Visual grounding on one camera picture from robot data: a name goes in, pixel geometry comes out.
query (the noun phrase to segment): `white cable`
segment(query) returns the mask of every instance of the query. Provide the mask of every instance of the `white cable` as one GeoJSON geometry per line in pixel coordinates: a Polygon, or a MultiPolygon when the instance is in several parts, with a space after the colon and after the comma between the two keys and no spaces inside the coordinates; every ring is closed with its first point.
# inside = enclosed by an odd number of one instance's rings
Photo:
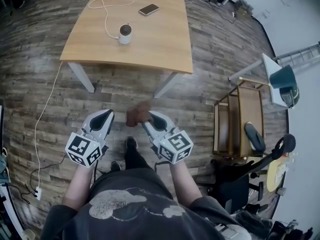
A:
{"type": "Polygon", "coordinates": [[[106,11],[106,17],[105,17],[105,21],[104,21],[104,28],[105,28],[105,31],[106,33],[108,34],[109,37],[111,38],[114,38],[114,39],[119,39],[118,36],[113,36],[113,35],[110,35],[108,30],[107,30],[107,18],[108,18],[108,10],[107,10],[107,7],[111,7],[111,6],[129,6],[129,5],[132,5],[134,3],[135,0],[132,0],[131,3],[127,3],[127,4],[110,4],[110,5],[105,5],[104,1],[103,0],[93,0],[91,1],[89,4],[88,4],[88,7],[90,9],[100,9],[100,8],[104,8],[105,11],[106,11]],[[103,6],[99,6],[99,7],[90,7],[91,3],[95,2],[95,1],[101,1],[102,2],[102,5],[103,6]]]}
{"type": "Polygon", "coordinates": [[[37,143],[36,143],[37,125],[38,125],[38,123],[39,123],[39,121],[40,121],[43,113],[44,113],[45,110],[46,110],[46,107],[47,107],[47,105],[48,105],[48,102],[49,102],[49,100],[50,100],[50,98],[51,98],[52,93],[54,92],[54,88],[55,88],[55,85],[56,85],[56,81],[57,81],[57,78],[58,78],[58,75],[59,75],[59,72],[60,72],[60,68],[61,68],[62,63],[63,63],[63,62],[61,62],[60,66],[59,66],[58,73],[56,74],[55,80],[54,80],[54,82],[53,82],[52,91],[51,91],[51,93],[50,93],[50,95],[49,95],[49,98],[48,98],[48,100],[46,101],[46,104],[45,104],[45,106],[44,106],[44,109],[43,109],[43,111],[42,111],[42,113],[41,113],[41,115],[40,115],[40,117],[39,117],[39,119],[38,119],[38,121],[36,122],[35,127],[34,127],[34,148],[35,148],[36,157],[38,158],[38,162],[39,162],[39,169],[38,169],[38,188],[40,188],[40,168],[41,168],[41,164],[40,164],[40,159],[39,159],[39,155],[38,155],[38,151],[37,151],[37,143]]]}

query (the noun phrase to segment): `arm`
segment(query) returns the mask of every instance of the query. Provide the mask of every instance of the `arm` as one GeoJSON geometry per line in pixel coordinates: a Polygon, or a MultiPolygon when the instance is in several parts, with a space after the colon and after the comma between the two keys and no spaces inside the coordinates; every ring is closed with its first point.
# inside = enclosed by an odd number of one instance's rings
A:
{"type": "Polygon", "coordinates": [[[188,171],[185,161],[170,164],[170,171],[176,197],[180,204],[188,207],[194,200],[202,197],[197,184],[188,171]]]}
{"type": "Polygon", "coordinates": [[[93,169],[94,166],[91,166],[90,168],[81,165],[77,166],[70,185],[64,194],[62,201],[63,205],[79,211],[79,209],[86,204],[93,169]]]}

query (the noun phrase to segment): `black cable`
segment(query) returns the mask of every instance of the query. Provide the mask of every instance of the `black cable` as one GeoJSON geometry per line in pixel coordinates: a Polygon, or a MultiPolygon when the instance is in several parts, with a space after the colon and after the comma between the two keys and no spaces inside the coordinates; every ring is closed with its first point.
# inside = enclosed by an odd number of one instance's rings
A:
{"type": "Polygon", "coordinates": [[[93,172],[93,182],[94,183],[96,182],[96,173],[97,173],[98,163],[99,163],[99,160],[96,161],[96,164],[95,164],[95,167],[94,167],[94,172],[93,172]]]}
{"type": "Polygon", "coordinates": [[[22,199],[23,201],[25,201],[28,205],[30,205],[30,202],[23,197],[23,195],[33,194],[33,193],[29,190],[29,188],[27,187],[26,184],[24,184],[24,186],[25,186],[25,188],[29,191],[29,193],[22,193],[17,186],[14,186],[14,185],[11,185],[11,184],[8,184],[8,183],[6,183],[6,185],[7,185],[8,187],[16,188],[16,189],[19,191],[19,194],[20,194],[21,199],[22,199]]]}
{"type": "MultiPolygon", "coordinates": [[[[61,165],[61,164],[64,162],[66,156],[67,156],[67,154],[64,154],[64,157],[63,157],[63,159],[61,160],[61,162],[59,162],[59,163],[53,163],[53,164],[50,164],[50,165],[48,165],[48,166],[42,167],[42,168],[40,168],[40,170],[42,170],[42,169],[47,169],[47,168],[49,168],[49,167],[51,167],[51,166],[61,165]]],[[[39,170],[39,169],[35,169],[35,170],[33,170],[33,171],[30,173],[29,185],[30,185],[30,187],[33,189],[34,192],[36,192],[36,190],[34,189],[34,187],[33,187],[32,184],[31,184],[31,178],[32,178],[32,174],[33,174],[34,172],[38,171],[38,170],[39,170]]]]}
{"type": "Polygon", "coordinates": [[[233,24],[233,23],[236,22],[237,18],[235,18],[234,21],[231,21],[231,20],[228,20],[227,18],[224,18],[224,17],[222,16],[222,14],[221,14],[219,11],[217,11],[217,10],[214,8],[214,6],[210,3],[210,0],[208,1],[208,3],[209,3],[209,5],[211,5],[212,9],[213,9],[217,14],[220,15],[220,17],[221,17],[223,20],[225,20],[225,21],[227,21],[227,22],[230,22],[231,24],[233,24]]]}
{"type": "Polygon", "coordinates": [[[170,162],[168,162],[168,161],[156,162],[156,163],[154,164],[154,172],[157,173],[157,166],[166,165],[166,164],[170,164],[170,162]]]}

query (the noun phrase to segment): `table leg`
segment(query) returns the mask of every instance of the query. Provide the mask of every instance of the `table leg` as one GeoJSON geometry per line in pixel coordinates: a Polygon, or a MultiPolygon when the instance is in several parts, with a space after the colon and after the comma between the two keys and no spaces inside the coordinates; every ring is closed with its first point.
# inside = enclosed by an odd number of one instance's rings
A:
{"type": "Polygon", "coordinates": [[[68,62],[68,64],[75,73],[75,75],[79,78],[80,82],[88,90],[88,92],[93,94],[95,92],[95,88],[92,85],[83,67],[80,64],[74,62],[68,62]]]}
{"type": "Polygon", "coordinates": [[[171,75],[156,89],[153,94],[155,99],[160,98],[166,91],[168,91],[175,83],[181,79],[183,74],[172,72],[171,75]]]}
{"type": "Polygon", "coordinates": [[[4,7],[7,7],[5,0],[1,0],[4,7]]]}
{"type": "Polygon", "coordinates": [[[228,77],[229,81],[236,81],[239,77],[243,76],[245,73],[250,72],[251,70],[253,70],[254,68],[256,68],[257,66],[259,66],[262,63],[263,63],[263,60],[259,59],[255,63],[245,67],[244,69],[242,69],[239,72],[233,74],[232,76],[229,76],[228,77]]]}

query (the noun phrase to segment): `wooden table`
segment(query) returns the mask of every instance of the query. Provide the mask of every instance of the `wooden table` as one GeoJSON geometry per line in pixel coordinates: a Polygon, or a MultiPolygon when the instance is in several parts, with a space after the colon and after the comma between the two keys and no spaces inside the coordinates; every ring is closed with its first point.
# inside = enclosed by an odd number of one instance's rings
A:
{"type": "MultiPolygon", "coordinates": [[[[107,6],[128,4],[132,0],[103,1],[107,6]]],[[[95,1],[91,6],[102,6],[102,2],[95,1]]],[[[155,91],[154,98],[164,94],[183,74],[193,73],[184,0],[134,0],[131,5],[111,6],[107,10],[108,32],[118,36],[119,28],[129,23],[132,27],[131,42],[123,45],[109,37],[105,30],[105,9],[90,9],[87,5],[75,23],[60,57],[61,61],[70,65],[90,93],[94,93],[95,89],[82,63],[122,64],[135,66],[133,69],[172,71],[155,91]],[[139,9],[149,4],[155,4],[160,9],[149,16],[138,13],[139,9]]]]}

